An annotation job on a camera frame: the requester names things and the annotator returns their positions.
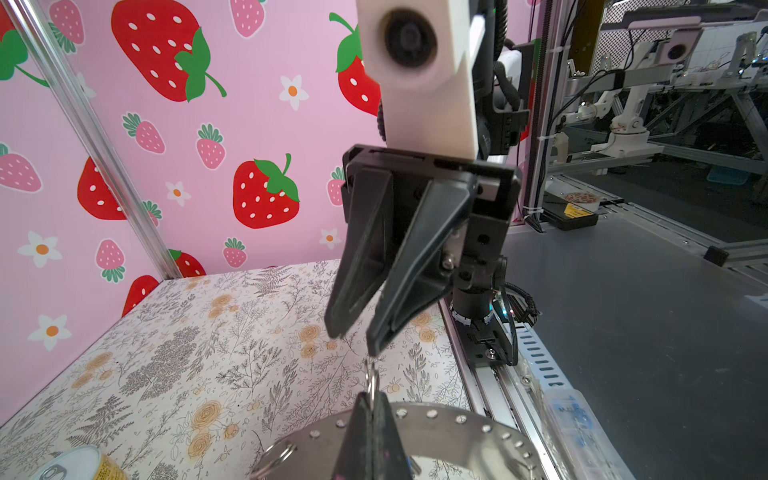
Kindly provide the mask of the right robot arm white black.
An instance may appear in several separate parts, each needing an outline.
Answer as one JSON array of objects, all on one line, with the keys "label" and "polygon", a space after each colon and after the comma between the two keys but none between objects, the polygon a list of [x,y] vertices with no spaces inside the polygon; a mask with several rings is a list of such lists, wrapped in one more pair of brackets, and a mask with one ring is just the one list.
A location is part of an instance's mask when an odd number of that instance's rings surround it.
[{"label": "right robot arm white black", "polygon": [[502,1],[360,1],[383,145],[343,156],[347,236],[325,312],[332,338],[364,308],[377,356],[417,315],[452,302],[471,360],[517,361],[502,248],[522,181],[506,163],[529,112],[513,80]]}]

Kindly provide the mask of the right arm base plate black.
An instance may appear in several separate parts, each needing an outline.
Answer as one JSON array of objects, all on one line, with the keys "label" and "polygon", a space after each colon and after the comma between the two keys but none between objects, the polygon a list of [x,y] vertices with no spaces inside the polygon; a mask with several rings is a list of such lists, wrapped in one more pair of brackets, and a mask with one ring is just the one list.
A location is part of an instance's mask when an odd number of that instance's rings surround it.
[{"label": "right arm base plate black", "polygon": [[535,300],[496,270],[488,289],[453,291],[451,315],[466,361],[471,366],[516,366],[516,326],[533,326],[540,316]]}]

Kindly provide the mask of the grey metal perforated ring plate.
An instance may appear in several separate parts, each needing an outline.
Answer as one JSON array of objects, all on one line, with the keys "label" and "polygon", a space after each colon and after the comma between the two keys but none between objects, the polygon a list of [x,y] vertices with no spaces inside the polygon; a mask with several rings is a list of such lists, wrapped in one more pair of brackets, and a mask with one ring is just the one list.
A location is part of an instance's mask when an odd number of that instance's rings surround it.
[{"label": "grey metal perforated ring plate", "polygon": [[[394,402],[394,425],[408,457],[447,462],[481,479],[543,479],[536,448],[519,430],[484,415],[430,403]],[[325,417],[276,441],[252,468],[252,479],[348,479],[333,472],[352,431],[351,410]]]}]

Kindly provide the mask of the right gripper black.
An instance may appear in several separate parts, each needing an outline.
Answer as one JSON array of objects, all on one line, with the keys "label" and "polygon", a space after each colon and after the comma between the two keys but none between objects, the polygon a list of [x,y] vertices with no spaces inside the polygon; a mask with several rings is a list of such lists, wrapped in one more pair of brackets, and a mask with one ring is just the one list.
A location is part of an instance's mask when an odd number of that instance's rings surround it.
[{"label": "right gripper black", "polygon": [[506,165],[367,145],[343,166],[347,236],[325,326],[346,335],[389,272],[366,332],[377,357],[436,300],[489,284],[520,180]]}]

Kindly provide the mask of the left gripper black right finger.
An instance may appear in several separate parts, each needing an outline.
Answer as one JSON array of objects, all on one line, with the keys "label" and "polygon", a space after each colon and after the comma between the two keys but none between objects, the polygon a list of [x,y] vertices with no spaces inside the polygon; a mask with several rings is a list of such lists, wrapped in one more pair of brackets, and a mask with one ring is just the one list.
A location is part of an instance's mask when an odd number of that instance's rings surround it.
[{"label": "left gripper black right finger", "polygon": [[412,478],[395,416],[384,393],[377,393],[373,400],[373,478],[376,480]]}]

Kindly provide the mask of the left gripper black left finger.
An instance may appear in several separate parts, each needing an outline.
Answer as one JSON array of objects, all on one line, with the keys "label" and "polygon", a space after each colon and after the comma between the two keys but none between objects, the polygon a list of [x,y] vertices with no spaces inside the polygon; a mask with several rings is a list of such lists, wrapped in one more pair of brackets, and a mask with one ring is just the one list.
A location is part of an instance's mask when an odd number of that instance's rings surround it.
[{"label": "left gripper black left finger", "polygon": [[374,409],[371,395],[357,395],[347,431],[337,456],[333,480],[364,480],[374,478]]}]

